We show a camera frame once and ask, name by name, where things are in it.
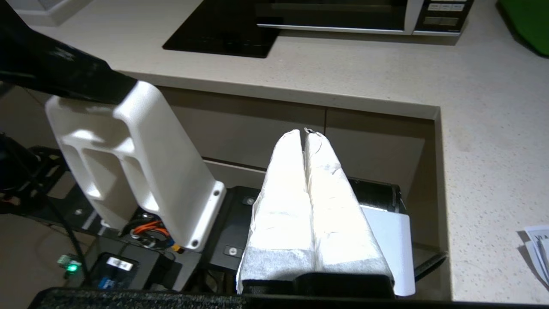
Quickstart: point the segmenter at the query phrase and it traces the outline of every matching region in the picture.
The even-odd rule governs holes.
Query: drawer front
[[[206,166],[214,176],[215,180],[219,180],[225,184],[225,187],[232,188],[235,186],[252,187],[261,189],[265,172],[256,169],[244,168],[225,163],[212,162],[204,160]]]
[[[304,127],[323,132],[323,107],[160,88],[200,155],[266,168],[278,139]]]
[[[425,140],[428,120],[328,109],[326,137],[345,174],[397,184],[407,197]]]

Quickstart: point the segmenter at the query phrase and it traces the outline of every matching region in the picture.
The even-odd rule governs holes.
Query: microwave control panel
[[[461,32],[474,0],[425,0],[416,31]]]

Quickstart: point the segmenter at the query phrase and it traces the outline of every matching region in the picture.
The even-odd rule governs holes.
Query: kitchen countertop
[[[163,50],[199,3],[95,0],[35,29],[156,85],[435,119],[452,298],[549,304],[517,249],[517,231],[549,223],[549,59],[513,39],[495,0],[475,2],[455,46],[284,32],[266,59]]]

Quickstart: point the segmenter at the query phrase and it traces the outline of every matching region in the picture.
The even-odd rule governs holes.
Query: microwave
[[[474,0],[255,0],[259,27],[459,36]]]

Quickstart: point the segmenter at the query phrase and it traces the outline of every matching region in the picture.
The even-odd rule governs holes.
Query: induction cooktop
[[[204,0],[163,49],[266,58],[278,33],[257,26],[254,0]]]

